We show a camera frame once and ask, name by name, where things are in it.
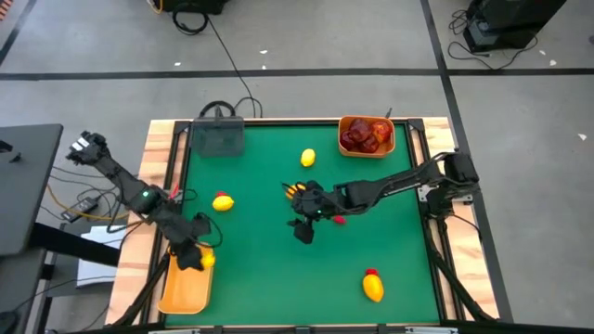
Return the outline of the orange plastic basket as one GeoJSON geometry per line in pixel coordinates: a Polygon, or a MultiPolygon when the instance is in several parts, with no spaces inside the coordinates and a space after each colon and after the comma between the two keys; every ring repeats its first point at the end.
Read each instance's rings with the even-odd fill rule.
{"type": "Polygon", "coordinates": [[[390,155],[395,150],[395,125],[390,119],[385,118],[385,117],[344,116],[344,117],[340,118],[340,120],[339,120],[337,142],[338,142],[339,151],[343,154],[343,156],[356,157],[356,158],[383,159],[383,158],[386,158],[388,155],[390,155]],[[381,144],[379,149],[373,154],[366,154],[366,153],[360,152],[358,146],[361,142],[357,143],[357,147],[354,148],[353,150],[347,151],[340,145],[339,138],[340,138],[341,132],[349,131],[349,125],[350,125],[351,121],[355,118],[365,119],[369,123],[370,126],[371,126],[371,124],[373,124],[376,121],[388,122],[389,124],[392,125],[392,129],[393,129],[390,140],[386,143],[381,144]]]}

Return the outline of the white box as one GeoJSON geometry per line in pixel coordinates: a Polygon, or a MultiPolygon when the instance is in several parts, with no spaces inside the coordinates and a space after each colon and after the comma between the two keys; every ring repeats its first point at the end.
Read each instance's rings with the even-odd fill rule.
{"type": "MultiPolygon", "coordinates": [[[[119,249],[125,231],[108,233],[106,226],[92,226],[90,231],[82,234],[82,238],[98,242],[108,247],[119,249]]],[[[102,283],[112,283],[116,276],[115,266],[93,263],[86,260],[78,261],[76,288],[102,283]]]]}

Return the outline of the black box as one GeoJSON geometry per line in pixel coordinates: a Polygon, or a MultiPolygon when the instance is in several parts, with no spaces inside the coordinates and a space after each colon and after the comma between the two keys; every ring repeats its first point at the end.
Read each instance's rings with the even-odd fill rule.
{"type": "Polygon", "coordinates": [[[225,4],[229,0],[150,0],[160,10],[172,12],[174,10],[183,12],[203,13],[208,15],[219,15],[222,13],[225,4]]]}

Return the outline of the dark grey desk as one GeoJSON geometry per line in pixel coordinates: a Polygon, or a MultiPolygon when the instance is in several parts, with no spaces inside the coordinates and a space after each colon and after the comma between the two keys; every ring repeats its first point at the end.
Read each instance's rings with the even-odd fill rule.
{"type": "Polygon", "coordinates": [[[0,256],[29,245],[63,126],[0,127],[0,256]]]}

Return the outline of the orange-red apple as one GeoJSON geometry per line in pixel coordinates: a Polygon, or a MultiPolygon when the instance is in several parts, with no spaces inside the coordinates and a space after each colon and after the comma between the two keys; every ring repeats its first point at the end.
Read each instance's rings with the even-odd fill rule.
{"type": "Polygon", "coordinates": [[[390,140],[393,129],[392,125],[384,121],[376,121],[371,124],[372,134],[376,140],[380,143],[386,143],[390,140]]]}

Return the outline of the black equipment case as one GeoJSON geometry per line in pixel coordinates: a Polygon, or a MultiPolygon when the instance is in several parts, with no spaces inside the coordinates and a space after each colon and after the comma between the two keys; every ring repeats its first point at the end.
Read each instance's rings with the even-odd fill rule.
{"type": "Polygon", "coordinates": [[[472,53],[524,49],[567,0],[472,0],[463,37],[472,53]]]}

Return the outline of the black power adapter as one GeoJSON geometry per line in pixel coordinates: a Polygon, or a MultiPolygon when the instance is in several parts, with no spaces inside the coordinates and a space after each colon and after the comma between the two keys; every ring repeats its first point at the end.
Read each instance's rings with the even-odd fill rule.
{"type": "Polygon", "coordinates": [[[59,216],[69,223],[74,223],[85,214],[89,214],[97,206],[98,203],[96,198],[85,197],[71,206],[68,210],[64,210],[59,216]]]}

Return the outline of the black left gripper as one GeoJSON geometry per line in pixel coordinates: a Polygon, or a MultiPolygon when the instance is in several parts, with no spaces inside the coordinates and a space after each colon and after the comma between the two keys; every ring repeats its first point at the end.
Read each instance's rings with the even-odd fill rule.
{"type": "Polygon", "coordinates": [[[179,269],[205,269],[201,263],[199,238],[210,233],[211,223],[208,216],[194,216],[191,220],[183,216],[173,216],[167,220],[166,237],[170,241],[171,252],[177,259],[179,269]]]}

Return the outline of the black crossbar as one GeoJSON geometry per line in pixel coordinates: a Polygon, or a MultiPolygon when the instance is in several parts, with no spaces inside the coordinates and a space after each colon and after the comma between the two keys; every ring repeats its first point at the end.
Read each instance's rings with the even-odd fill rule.
{"type": "Polygon", "coordinates": [[[117,266],[120,258],[118,249],[40,223],[33,225],[27,246],[109,266],[117,266]]]}

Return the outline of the dark red apple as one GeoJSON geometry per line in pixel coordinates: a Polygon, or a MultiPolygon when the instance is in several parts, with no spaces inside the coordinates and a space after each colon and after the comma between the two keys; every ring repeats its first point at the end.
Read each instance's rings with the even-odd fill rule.
{"type": "Polygon", "coordinates": [[[372,127],[362,118],[355,118],[349,125],[349,136],[356,143],[363,142],[372,134],[372,127]]]}

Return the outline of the black aluminium table frame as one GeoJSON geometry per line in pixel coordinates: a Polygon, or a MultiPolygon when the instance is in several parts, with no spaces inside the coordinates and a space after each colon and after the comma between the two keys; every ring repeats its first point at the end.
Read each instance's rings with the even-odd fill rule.
{"type": "MultiPolygon", "coordinates": [[[[453,127],[446,117],[396,117],[394,122],[407,130],[407,142],[414,161],[432,153],[456,148],[453,127]]],[[[169,188],[186,178],[189,154],[187,120],[153,120],[140,166],[140,176],[169,188]]],[[[442,223],[432,222],[430,230],[441,255],[470,295],[489,315],[502,323],[512,323],[510,302],[503,283],[484,201],[476,196],[471,204],[456,202],[454,216],[442,223]]],[[[118,320],[136,299],[156,270],[165,250],[160,232],[141,225],[123,246],[113,285],[106,325],[102,334],[172,334],[157,309],[164,282],[156,282],[144,306],[129,325],[118,320]]],[[[404,324],[364,325],[257,325],[201,326],[179,328],[180,334],[406,334],[413,327],[404,324]]]]}

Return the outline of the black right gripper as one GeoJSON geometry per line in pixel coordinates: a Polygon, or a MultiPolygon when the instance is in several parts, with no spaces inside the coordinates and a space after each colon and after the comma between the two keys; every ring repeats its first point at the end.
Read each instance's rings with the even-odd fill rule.
{"type": "MultiPolygon", "coordinates": [[[[332,201],[329,193],[315,181],[303,183],[305,191],[299,193],[287,193],[286,196],[291,202],[292,210],[300,215],[288,222],[293,227],[293,235],[303,244],[311,244],[314,238],[313,223],[321,219],[331,219],[339,214],[338,206],[332,201]]],[[[281,183],[283,188],[296,189],[296,185],[281,183]]]]}

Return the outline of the green table mat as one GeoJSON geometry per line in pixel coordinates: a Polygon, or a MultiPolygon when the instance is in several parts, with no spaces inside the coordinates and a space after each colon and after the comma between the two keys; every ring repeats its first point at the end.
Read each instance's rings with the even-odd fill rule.
{"type": "Polygon", "coordinates": [[[192,155],[183,213],[203,212],[221,234],[206,237],[215,248],[212,294],[195,315],[170,315],[170,327],[199,325],[323,325],[433,323],[439,318],[417,196],[408,190],[381,200],[345,225],[316,222],[311,244],[293,235],[294,218],[281,183],[314,180],[325,189],[377,180],[411,166],[407,134],[395,129],[396,148],[384,159],[343,156],[334,126],[255,126],[245,131],[237,157],[192,155]],[[300,163],[312,148],[316,161],[300,163]],[[217,212],[224,191],[235,204],[217,212]],[[375,268],[384,287],[371,301],[362,281],[375,268]]]}

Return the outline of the yellow plastic basket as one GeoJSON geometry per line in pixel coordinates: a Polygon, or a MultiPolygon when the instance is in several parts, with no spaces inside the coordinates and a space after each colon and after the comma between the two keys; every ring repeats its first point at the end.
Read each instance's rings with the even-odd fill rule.
{"type": "MultiPolygon", "coordinates": [[[[200,246],[201,252],[206,249],[211,248],[200,246]]],[[[214,266],[203,271],[192,268],[181,270],[177,266],[176,257],[171,252],[169,255],[164,291],[158,302],[159,311],[168,315],[200,313],[210,301],[214,266]]]]}

